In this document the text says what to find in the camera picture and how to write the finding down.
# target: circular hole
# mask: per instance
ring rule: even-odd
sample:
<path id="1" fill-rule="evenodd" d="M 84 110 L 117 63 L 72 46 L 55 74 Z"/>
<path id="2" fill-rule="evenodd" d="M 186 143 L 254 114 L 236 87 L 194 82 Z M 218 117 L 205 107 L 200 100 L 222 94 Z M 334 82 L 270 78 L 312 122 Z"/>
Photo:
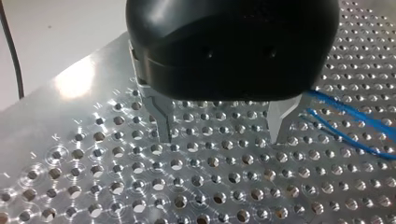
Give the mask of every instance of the circular hole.
<path id="1" fill-rule="evenodd" d="M 7 202 L 9 202 L 9 200 L 11 200 L 11 195 L 9 193 L 2 193 L 1 201 L 3 201 L 4 203 L 7 203 Z"/>
<path id="2" fill-rule="evenodd" d="M 176 208 L 184 208 L 187 205 L 187 198 L 185 196 L 182 195 L 178 195 L 175 198 L 175 207 Z"/>
<path id="3" fill-rule="evenodd" d="M 115 147 L 113 148 L 113 156 L 115 158 L 120 158 L 123 156 L 124 151 L 125 150 L 122 147 Z"/>
<path id="4" fill-rule="evenodd" d="M 56 197 L 56 190 L 55 189 L 49 189 L 49 190 L 47 190 L 47 196 L 49 197 L 49 198 L 55 198 Z"/>
<path id="5" fill-rule="evenodd" d="M 207 164 L 210 167 L 218 167 L 219 166 L 219 159 L 216 157 L 210 157 L 207 159 Z"/>
<path id="6" fill-rule="evenodd" d="M 93 139 L 95 139 L 96 142 L 101 142 L 103 140 L 105 140 L 105 134 L 104 133 L 95 133 L 93 135 Z"/>
<path id="7" fill-rule="evenodd" d="M 114 110 L 116 110 L 116 111 L 120 111 L 120 110 L 122 110 L 122 108 L 123 108 L 123 105 L 120 103 L 117 103 L 114 105 Z"/>
<path id="8" fill-rule="evenodd" d="M 237 184 L 241 181 L 241 175 L 237 173 L 230 173 L 228 175 L 228 179 L 230 180 L 231 183 Z"/>
<path id="9" fill-rule="evenodd" d="M 183 167 L 183 162 L 181 160 L 174 159 L 171 161 L 171 168 L 173 170 L 181 170 Z"/>
<path id="10" fill-rule="evenodd" d="M 236 214 L 236 218 L 238 218 L 238 220 L 242 223 L 247 223 L 250 219 L 250 213 L 246 210 L 240 210 Z"/>
<path id="11" fill-rule="evenodd" d="M 242 162 L 243 162 L 244 164 L 246 164 L 246 165 L 251 165 L 251 164 L 253 164 L 253 161 L 254 161 L 254 159 L 253 159 L 253 157 L 250 156 L 250 155 L 243 155 L 243 156 L 242 156 Z"/>
<path id="12" fill-rule="evenodd" d="M 102 125 L 102 124 L 105 123 L 105 120 L 102 119 L 102 118 L 99 118 L 99 119 L 96 119 L 95 123 L 96 123 L 97 125 Z"/>
<path id="13" fill-rule="evenodd" d="M 136 213 L 142 213 L 146 208 L 146 202 L 142 200 L 136 200 L 132 203 L 132 208 Z"/>
<path id="14" fill-rule="evenodd" d="M 99 203 L 92 204 L 88 207 L 88 212 L 90 213 L 90 217 L 99 217 L 102 213 L 102 205 Z"/>
<path id="15" fill-rule="evenodd" d="M 125 119 L 123 117 L 117 116 L 113 119 L 114 123 L 117 125 L 121 125 L 123 124 L 123 122 L 125 121 Z"/>
<path id="16" fill-rule="evenodd" d="M 209 217 L 207 215 L 200 215 L 197 218 L 197 224 L 208 224 Z"/>
<path id="17" fill-rule="evenodd" d="M 159 156 L 159 155 L 161 155 L 163 153 L 163 147 L 160 146 L 160 145 L 152 145 L 151 146 L 151 153 L 156 155 L 156 156 Z"/>
<path id="18" fill-rule="evenodd" d="M 22 221 L 22 222 L 27 222 L 27 221 L 30 220 L 30 215 L 31 215 L 30 211 L 23 211 L 23 212 L 20 214 L 19 219 L 20 219 L 20 221 Z"/>
<path id="19" fill-rule="evenodd" d="M 284 207 L 279 207 L 276 209 L 275 211 L 275 215 L 279 218 L 279 219 L 285 219 L 286 217 L 288 217 L 289 211 L 288 209 L 284 208 Z"/>
<path id="20" fill-rule="evenodd" d="M 204 184 L 204 178 L 201 177 L 200 175 L 194 175 L 191 178 L 191 183 L 195 186 L 195 187 L 201 187 Z"/>
<path id="21" fill-rule="evenodd" d="M 37 193 L 33 189 L 27 189 L 22 194 L 23 199 L 26 200 L 27 202 L 31 202 L 35 198 L 36 195 L 37 195 Z"/>
<path id="22" fill-rule="evenodd" d="M 133 131 L 132 138 L 134 140 L 141 140 L 143 138 L 143 133 L 141 131 Z"/>
<path id="23" fill-rule="evenodd" d="M 163 188 L 165 187 L 165 181 L 163 179 L 154 179 L 152 181 L 152 187 L 155 190 L 163 190 Z"/>
<path id="24" fill-rule="evenodd" d="M 221 183 L 221 177 L 219 175 L 212 175 L 210 177 L 213 183 L 218 184 Z"/>
<path id="25" fill-rule="evenodd" d="M 114 182 L 110 186 L 110 191 L 113 194 L 120 195 L 123 193 L 123 190 L 124 190 L 124 184 L 122 184 L 121 182 Z"/>
<path id="26" fill-rule="evenodd" d="M 27 173 L 27 177 L 31 180 L 34 180 L 38 177 L 38 174 L 36 171 L 30 171 L 29 173 Z"/>
<path id="27" fill-rule="evenodd" d="M 58 168 L 49 170 L 49 176 L 51 177 L 51 179 L 58 179 L 61 176 L 61 173 L 61 170 Z"/>
<path id="28" fill-rule="evenodd" d="M 132 164 L 132 170 L 135 174 L 142 174 L 145 170 L 145 165 L 142 162 L 135 162 Z"/>
<path id="29" fill-rule="evenodd" d="M 222 141 L 221 145 L 224 149 L 230 150 L 233 148 L 233 143 L 230 141 Z"/>
<path id="30" fill-rule="evenodd" d="M 93 177 L 100 177 L 103 174 L 104 168 L 100 165 L 95 165 L 91 168 L 91 173 Z"/>
<path id="31" fill-rule="evenodd" d="M 260 189 L 253 189 L 250 192 L 250 196 L 252 199 L 256 201 L 261 201 L 264 198 L 264 192 L 262 192 L 262 190 Z"/>
<path id="32" fill-rule="evenodd" d="M 76 199 L 81 194 L 81 188 L 79 186 L 72 186 L 67 191 L 71 199 Z"/>
<path id="33" fill-rule="evenodd" d="M 0 224 L 8 223 L 8 214 L 4 212 L 0 212 Z"/>
<path id="34" fill-rule="evenodd" d="M 142 104 L 140 104 L 139 102 L 133 102 L 131 108 L 132 110 L 139 110 L 140 108 L 142 108 Z"/>
<path id="35" fill-rule="evenodd" d="M 122 132 L 116 132 L 116 133 L 113 133 L 113 136 L 114 136 L 114 138 L 115 138 L 116 140 L 120 140 L 120 139 L 124 136 L 124 133 L 122 133 Z"/>
<path id="36" fill-rule="evenodd" d="M 76 149 L 72 152 L 72 157 L 74 160 L 81 160 L 84 156 L 84 152 L 81 149 Z"/>
<path id="37" fill-rule="evenodd" d="M 84 134 L 83 133 L 78 133 L 78 134 L 76 134 L 76 136 L 75 136 L 75 140 L 76 141 L 78 141 L 78 142 L 80 142 L 80 141 L 82 141 L 83 139 L 84 139 Z"/>
<path id="38" fill-rule="evenodd" d="M 211 127 L 202 128 L 202 133 L 204 136 L 210 136 L 213 133 L 213 129 Z"/>
<path id="39" fill-rule="evenodd" d="M 41 213 L 41 217 L 45 222 L 51 222 L 55 219 L 56 211 L 53 208 L 48 208 Z"/>
<path id="40" fill-rule="evenodd" d="M 226 196 L 224 193 L 218 192 L 215 194 L 215 196 L 213 196 L 213 200 L 215 203 L 225 203 Z"/>

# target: aluminum plate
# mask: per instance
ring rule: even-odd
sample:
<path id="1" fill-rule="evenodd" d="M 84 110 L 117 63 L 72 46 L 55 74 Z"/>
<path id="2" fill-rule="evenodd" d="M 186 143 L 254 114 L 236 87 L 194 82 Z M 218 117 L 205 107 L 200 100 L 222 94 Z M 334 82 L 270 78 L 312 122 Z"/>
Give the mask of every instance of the aluminum plate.
<path id="1" fill-rule="evenodd" d="M 341 6 L 316 89 L 394 127 L 396 29 L 356 2 Z M 395 163 L 310 117 L 271 146 L 267 103 L 174 102 L 173 143 L 158 144 L 133 76 L 125 34 L 0 115 L 0 223 L 396 223 Z M 395 153 L 384 134 L 312 107 Z"/>

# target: hole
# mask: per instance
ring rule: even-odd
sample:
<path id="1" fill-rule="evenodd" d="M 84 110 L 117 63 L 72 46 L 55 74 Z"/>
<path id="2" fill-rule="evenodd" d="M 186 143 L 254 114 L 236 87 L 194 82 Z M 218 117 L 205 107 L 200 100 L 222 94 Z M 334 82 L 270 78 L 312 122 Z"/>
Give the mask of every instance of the hole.
<path id="1" fill-rule="evenodd" d="M 123 108 L 123 106 L 120 103 L 117 103 L 114 105 L 114 110 L 116 110 L 116 111 L 120 111 L 120 110 L 122 110 L 122 108 Z"/>
<path id="2" fill-rule="evenodd" d="M 27 177 L 31 180 L 34 180 L 38 177 L 38 174 L 36 171 L 30 171 L 29 173 L 27 173 Z"/>
<path id="3" fill-rule="evenodd" d="M 56 190 L 55 189 L 49 189 L 47 190 L 47 196 L 49 196 L 49 198 L 55 198 L 56 197 Z"/>
<path id="4" fill-rule="evenodd" d="M 121 125 L 121 124 L 123 124 L 123 122 L 125 121 L 125 119 L 124 119 L 123 117 L 118 116 L 118 117 L 115 117 L 115 118 L 113 119 L 113 121 L 114 121 L 115 124 Z"/>
<path id="5" fill-rule="evenodd" d="M 1 201 L 4 203 L 9 202 L 9 200 L 11 200 L 11 195 L 9 195 L 9 193 L 3 193 L 1 195 Z"/>
<path id="6" fill-rule="evenodd" d="M 175 198 L 175 207 L 176 208 L 184 208 L 187 205 L 187 198 L 182 196 L 182 195 L 178 195 Z"/>
<path id="7" fill-rule="evenodd" d="M 122 184 L 121 182 L 114 182 L 110 186 L 110 191 L 113 194 L 120 195 L 123 193 L 123 190 L 124 190 L 124 184 Z"/>
<path id="8" fill-rule="evenodd" d="M 213 197 L 213 200 L 215 201 L 215 203 L 225 203 L 226 196 L 224 193 L 218 192 Z"/>
<path id="9" fill-rule="evenodd" d="M 197 224 L 208 224 L 209 217 L 207 215 L 200 215 L 197 218 Z"/>
<path id="10" fill-rule="evenodd" d="M 31 202 L 35 198 L 36 195 L 37 195 L 37 193 L 33 189 L 27 189 L 22 194 L 24 200 L 26 200 L 27 202 Z"/>
<path id="11" fill-rule="evenodd" d="M 72 186 L 68 188 L 67 191 L 71 199 L 76 199 L 81 194 L 81 188 L 79 186 Z"/>
<path id="12" fill-rule="evenodd" d="M 145 165 L 142 162 L 135 162 L 132 164 L 132 170 L 135 174 L 142 174 L 145 170 Z"/>
<path id="13" fill-rule="evenodd" d="M 102 142 L 103 140 L 105 140 L 105 134 L 104 133 L 95 133 L 93 135 L 93 139 L 95 139 L 96 142 Z"/>
<path id="14" fill-rule="evenodd" d="M 262 48 L 262 56 L 265 59 L 272 59 L 276 56 L 276 48 L 274 46 L 266 46 Z"/>
<path id="15" fill-rule="evenodd" d="M 243 156 L 242 156 L 242 162 L 243 162 L 244 164 L 246 164 L 246 165 L 251 165 L 251 164 L 253 164 L 253 161 L 254 161 L 254 159 L 253 159 L 253 157 L 250 156 L 250 155 L 243 155 Z"/>
<path id="16" fill-rule="evenodd" d="M 151 146 L 151 153 L 156 155 L 156 156 L 159 156 L 159 155 L 161 155 L 163 153 L 163 147 L 160 146 L 160 145 L 152 145 Z"/>
<path id="17" fill-rule="evenodd" d="M 56 212 L 53 208 L 48 208 L 41 213 L 41 217 L 45 222 L 51 222 L 55 219 Z"/>
<path id="18" fill-rule="evenodd" d="M 142 105 L 139 102 L 133 102 L 131 108 L 133 110 L 139 110 L 140 108 L 142 108 Z"/>
<path id="19" fill-rule="evenodd" d="M 233 143 L 230 141 L 222 141 L 221 145 L 224 149 L 230 150 L 233 148 Z"/>
<path id="20" fill-rule="evenodd" d="M 8 214 L 4 212 L 0 212 L 0 224 L 8 223 Z"/>
<path id="21" fill-rule="evenodd" d="M 115 158 L 120 158 L 123 156 L 124 151 L 125 150 L 122 147 L 115 147 L 113 148 L 113 156 Z"/>
<path id="22" fill-rule="evenodd" d="M 49 170 L 49 176 L 52 179 L 58 179 L 61 176 L 61 173 L 62 173 L 61 170 L 58 169 L 58 168 L 54 168 L 54 169 Z"/>
<path id="23" fill-rule="evenodd" d="M 218 167 L 219 166 L 219 159 L 216 157 L 210 157 L 207 159 L 207 164 L 210 167 Z"/>
<path id="24" fill-rule="evenodd" d="M 173 184 L 175 185 L 175 187 L 177 188 L 183 188 L 183 184 L 184 184 L 184 180 L 180 177 L 176 177 L 173 180 Z"/>
<path id="25" fill-rule="evenodd" d="M 202 128 L 202 133 L 204 136 L 210 136 L 213 133 L 213 129 L 211 127 Z"/>
<path id="26" fill-rule="evenodd" d="M 97 148 L 97 149 L 95 149 L 95 150 L 92 152 L 92 155 L 93 155 L 94 157 L 97 157 L 97 158 L 102 157 L 103 154 L 105 154 L 105 151 L 104 151 L 103 149 L 101 149 L 101 148 Z"/>
<path id="27" fill-rule="evenodd" d="M 218 184 L 221 183 L 221 177 L 219 175 L 212 175 L 210 177 L 213 183 Z"/>
<path id="28" fill-rule="evenodd" d="M 134 140 L 141 140 L 143 138 L 143 133 L 141 131 L 133 131 L 132 138 Z"/>
<path id="29" fill-rule="evenodd" d="M 275 211 L 275 215 L 279 219 L 285 219 L 286 217 L 288 217 L 288 214 L 289 214 L 288 209 L 286 209 L 284 207 L 277 208 L 276 211 Z"/>
<path id="30" fill-rule="evenodd" d="M 135 124 L 138 124 L 138 123 L 140 123 L 140 118 L 139 117 L 134 117 L 132 119 L 132 122 L 135 123 Z"/>
<path id="31" fill-rule="evenodd" d="M 166 205 L 166 201 L 162 198 L 159 198 L 159 199 L 155 200 L 155 202 L 154 202 L 154 206 L 161 210 L 164 209 L 165 205 Z"/>
<path id="32" fill-rule="evenodd" d="M 100 165 L 95 165 L 91 168 L 91 173 L 93 177 L 100 177 L 103 174 L 104 168 Z"/>
<path id="33" fill-rule="evenodd" d="M 77 209 L 76 209 L 75 207 L 69 207 L 69 208 L 67 208 L 67 210 L 66 210 L 66 216 L 67 216 L 68 218 L 75 217 L 76 214 L 77 214 Z"/>
<path id="34" fill-rule="evenodd" d="M 115 166 L 113 166 L 113 172 L 115 173 L 115 174 L 118 174 L 118 175 L 120 175 L 121 174 L 121 172 L 122 172 L 122 170 L 123 170 L 123 166 L 122 165 L 115 165 Z"/>
<path id="35" fill-rule="evenodd" d="M 250 196 L 255 201 L 261 201 L 264 198 L 264 192 L 262 192 L 260 189 L 253 189 L 250 192 Z"/>
<path id="36" fill-rule="evenodd" d="M 93 185 L 93 186 L 91 187 L 90 191 L 91 191 L 92 194 L 96 194 L 96 195 L 97 195 L 97 194 L 100 193 L 100 191 L 102 191 L 102 186 L 100 186 L 100 185 Z"/>
<path id="37" fill-rule="evenodd" d="M 142 213 L 146 208 L 146 202 L 143 200 L 136 200 L 132 203 L 132 208 L 136 213 Z"/>
<path id="38" fill-rule="evenodd" d="M 165 187 L 165 181 L 163 179 L 154 179 L 152 181 L 152 187 L 155 190 L 163 190 L 163 188 Z"/>
<path id="39" fill-rule="evenodd" d="M 231 183 L 237 184 L 241 181 L 241 175 L 237 173 L 230 173 L 228 175 L 228 179 L 230 180 Z"/>
<path id="40" fill-rule="evenodd" d="M 240 210 L 236 214 L 236 218 L 238 218 L 238 220 L 242 223 L 247 223 L 248 220 L 250 219 L 250 213 L 246 210 Z"/>
<path id="41" fill-rule="evenodd" d="M 245 193 L 243 191 L 236 190 L 233 192 L 233 198 L 238 202 L 242 202 L 245 200 Z"/>
<path id="42" fill-rule="evenodd" d="M 76 141 L 78 141 L 78 142 L 80 142 L 80 141 L 82 141 L 83 139 L 84 139 L 84 134 L 83 133 L 78 133 L 78 134 L 76 134 L 76 136 L 75 136 L 75 140 Z"/>
<path id="43" fill-rule="evenodd" d="M 230 217 L 227 214 L 220 213 L 218 215 L 218 220 L 219 220 L 219 222 L 222 222 L 222 223 L 228 223 L 230 220 Z"/>
<path id="44" fill-rule="evenodd" d="M 81 160 L 84 156 L 84 152 L 81 149 L 76 149 L 72 152 L 73 160 Z"/>
<path id="45" fill-rule="evenodd" d="M 191 178 L 191 183 L 195 186 L 195 187 L 201 187 L 204 184 L 204 178 L 201 177 L 200 175 L 194 175 Z"/>
<path id="46" fill-rule="evenodd" d="M 113 133 L 113 136 L 114 136 L 114 138 L 115 138 L 116 140 L 120 140 L 120 139 L 124 136 L 124 133 L 122 133 L 122 132 L 116 132 L 116 133 Z"/>
<path id="47" fill-rule="evenodd" d="M 30 211 L 23 211 L 20 214 L 20 221 L 27 222 L 30 220 Z"/>
<path id="48" fill-rule="evenodd" d="M 99 118 L 99 119 L 97 119 L 97 120 L 95 121 L 95 123 L 96 123 L 97 125 L 102 125 L 102 124 L 105 123 L 105 120 L 102 119 L 102 118 Z"/>

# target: white background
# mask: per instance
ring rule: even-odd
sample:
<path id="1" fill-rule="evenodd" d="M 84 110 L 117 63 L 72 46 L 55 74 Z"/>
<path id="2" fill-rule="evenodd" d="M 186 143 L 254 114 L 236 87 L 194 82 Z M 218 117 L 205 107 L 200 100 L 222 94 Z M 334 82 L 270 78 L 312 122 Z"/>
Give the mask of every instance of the white background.
<path id="1" fill-rule="evenodd" d="M 3 0 L 25 95 L 124 33 L 125 2 Z M 17 101 L 14 67 L 0 29 L 0 111 Z"/>

